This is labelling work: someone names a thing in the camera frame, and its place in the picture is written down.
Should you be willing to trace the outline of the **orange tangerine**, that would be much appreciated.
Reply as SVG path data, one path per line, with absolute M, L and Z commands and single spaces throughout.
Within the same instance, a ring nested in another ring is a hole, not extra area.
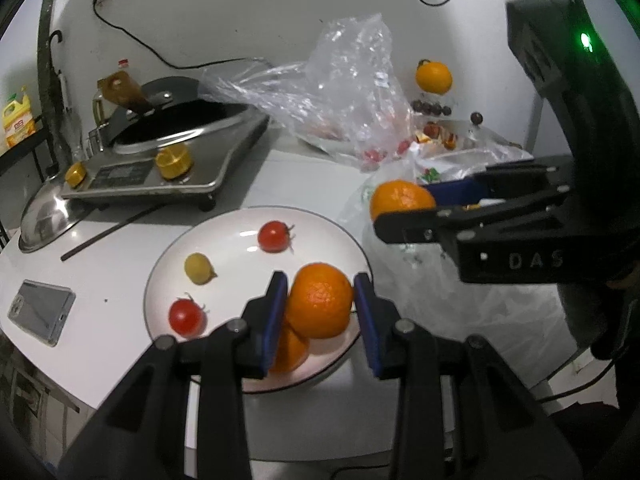
M 352 300 L 352 284 L 341 270 L 329 263 L 309 263 L 295 275 L 285 308 L 286 322 L 300 336 L 334 338 L 349 324 Z
M 375 221 L 381 214 L 393 212 L 433 209 L 434 196 L 426 188 L 405 180 L 393 180 L 380 184 L 373 192 L 369 203 L 369 214 Z

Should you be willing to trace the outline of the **large orange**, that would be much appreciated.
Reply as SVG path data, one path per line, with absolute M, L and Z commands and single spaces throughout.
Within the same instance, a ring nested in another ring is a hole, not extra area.
M 296 370 L 306 361 L 309 354 L 310 340 L 300 336 L 288 322 L 284 322 L 278 342 L 276 356 L 270 372 L 285 374 Z

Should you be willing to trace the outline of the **red cherry tomato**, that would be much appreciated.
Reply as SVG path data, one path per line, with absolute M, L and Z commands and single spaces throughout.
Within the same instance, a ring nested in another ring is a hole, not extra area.
M 200 336 L 206 325 L 206 311 L 191 295 L 177 298 L 170 306 L 168 322 L 171 329 L 184 338 Z

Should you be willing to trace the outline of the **printed white plastic bag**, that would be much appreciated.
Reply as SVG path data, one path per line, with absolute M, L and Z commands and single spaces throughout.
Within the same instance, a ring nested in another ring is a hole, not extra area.
M 376 292 L 392 300 L 405 318 L 435 336 L 465 340 L 484 336 L 526 386 L 550 378 L 580 355 L 553 285 L 464 284 L 452 260 L 436 244 L 386 245 L 373 232 L 369 203 L 391 180 L 420 183 L 436 170 L 437 181 L 470 176 L 497 162 L 523 160 L 516 146 L 487 145 L 454 150 L 414 144 L 397 162 L 368 174 L 344 206 L 338 222 L 356 237 L 369 259 Z

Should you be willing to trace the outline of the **steel pot lid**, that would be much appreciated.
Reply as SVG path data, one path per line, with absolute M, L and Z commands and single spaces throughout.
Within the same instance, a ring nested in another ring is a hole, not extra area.
M 439 119 L 439 125 L 448 132 L 453 133 L 462 144 L 462 148 L 476 148 L 477 146 L 503 145 L 516 146 L 511 141 L 506 140 L 494 130 L 487 128 L 482 122 L 474 124 L 471 119 Z

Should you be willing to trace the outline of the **white round plate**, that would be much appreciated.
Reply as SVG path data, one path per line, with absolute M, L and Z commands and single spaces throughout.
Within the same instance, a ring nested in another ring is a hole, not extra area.
M 271 220 L 293 228 L 292 247 L 267 254 L 258 245 L 259 229 Z M 217 273 L 205 285 L 193 284 L 183 270 L 188 255 L 206 255 Z M 194 300 L 206 311 L 203 330 L 238 318 L 251 299 L 262 296 L 273 272 L 282 271 L 289 281 L 308 263 L 329 263 L 348 278 L 371 272 L 360 244 L 337 223 L 291 207 L 252 207 L 207 219 L 176 238 L 160 255 L 145 286 L 143 313 L 152 339 L 176 336 L 169 325 L 170 306 L 180 298 Z

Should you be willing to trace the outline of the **yellow-green fruit on plate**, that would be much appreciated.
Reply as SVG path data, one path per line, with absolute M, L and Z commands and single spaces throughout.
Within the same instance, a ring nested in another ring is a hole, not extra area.
M 188 255 L 184 260 L 183 267 L 189 280 L 197 285 L 205 285 L 217 276 L 209 258 L 200 252 Z

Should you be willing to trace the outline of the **red tomato on plate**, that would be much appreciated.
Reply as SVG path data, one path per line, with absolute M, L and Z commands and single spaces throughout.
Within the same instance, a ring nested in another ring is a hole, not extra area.
M 288 226 L 278 220 L 265 223 L 257 234 L 259 248 L 263 252 L 269 252 L 270 254 L 284 252 L 291 246 L 292 229 L 294 229 L 294 226 Z

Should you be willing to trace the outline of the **orange on glass jar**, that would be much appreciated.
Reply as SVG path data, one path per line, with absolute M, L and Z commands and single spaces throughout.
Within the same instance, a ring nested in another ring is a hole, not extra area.
M 414 79 L 422 91 L 440 96 L 446 94 L 454 83 L 446 64 L 430 60 L 421 60 L 418 63 Z

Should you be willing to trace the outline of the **clear plastic bag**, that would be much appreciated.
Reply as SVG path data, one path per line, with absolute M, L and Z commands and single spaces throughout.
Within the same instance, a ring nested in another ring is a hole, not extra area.
M 299 140 L 371 171 L 412 143 L 412 109 L 395 77 L 392 50 L 380 14 L 341 18 L 326 25 L 306 61 L 209 67 L 198 96 L 255 107 Z

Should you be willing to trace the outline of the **black chopstick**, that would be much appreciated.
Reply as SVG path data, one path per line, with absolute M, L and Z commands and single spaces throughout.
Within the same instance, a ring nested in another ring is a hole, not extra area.
M 104 240 L 104 238 L 107 238 L 107 237 L 111 236 L 112 234 L 118 232 L 119 230 L 121 230 L 123 228 L 126 228 L 126 226 L 130 226 L 130 224 L 133 224 L 134 222 L 137 222 L 138 220 L 146 218 L 150 214 L 154 214 L 154 212 L 157 212 L 157 211 L 161 210 L 162 208 L 164 208 L 164 205 L 154 205 L 152 207 L 149 207 L 148 209 L 145 209 L 145 210 L 142 210 L 140 212 L 137 212 L 136 214 L 134 214 L 133 216 L 127 218 L 126 220 L 122 220 L 121 222 L 115 224 L 114 226 L 111 226 L 110 228 L 102 231 L 101 233 L 96 234 L 95 236 L 89 238 L 88 240 L 85 240 L 84 242 L 82 242 L 78 246 L 74 247 L 73 249 L 71 249 L 68 252 L 66 252 L 65 254 L 63 254 L 60 257 L 60 260 L 62 262 L 66 262 L 66 261 L 70 260 L 70 258 L 73 258 L 73 257 L 77 256 L 78 254 L 80 254 L 84 250 L 88 249 L 89 247 L 93 246 L 94 244 L 99 243 L 101 240 Z

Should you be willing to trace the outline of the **grey smartphone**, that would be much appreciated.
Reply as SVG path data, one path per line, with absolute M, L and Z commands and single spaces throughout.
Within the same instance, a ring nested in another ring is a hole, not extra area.
M 24 280 L 11 302 L 8 319 L 53 348 L 58 344 L 76 299 L 68 287 Z

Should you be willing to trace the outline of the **induction cooker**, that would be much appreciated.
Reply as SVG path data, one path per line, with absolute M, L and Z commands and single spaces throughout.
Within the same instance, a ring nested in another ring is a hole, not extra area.
M 215 207 L 224 181 L 264 134 L 257 108 L 194 100 L 125 122 L 102 152 L 81 164 L 84 176 L 62 196 L 87 203 L 194 203 Z

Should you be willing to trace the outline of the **steel dome lid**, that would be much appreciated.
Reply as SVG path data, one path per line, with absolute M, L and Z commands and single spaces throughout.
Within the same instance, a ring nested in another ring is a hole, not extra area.
M 62 174 L 48 177 L 27 202 L 18 239 L 18 248 L 23 254 L 46 247 L 92 213 L 90 204 L 62 197 L 64 184 Z

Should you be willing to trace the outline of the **yellow oil bottle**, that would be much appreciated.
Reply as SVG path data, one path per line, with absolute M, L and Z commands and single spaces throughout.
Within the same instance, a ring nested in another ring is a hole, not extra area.
M 14 148 L 36 132 L 32 103 L 25 87 L 21 88 L 21 93 L 10 96 L 3 107 L 2 126 L 8 148 Z

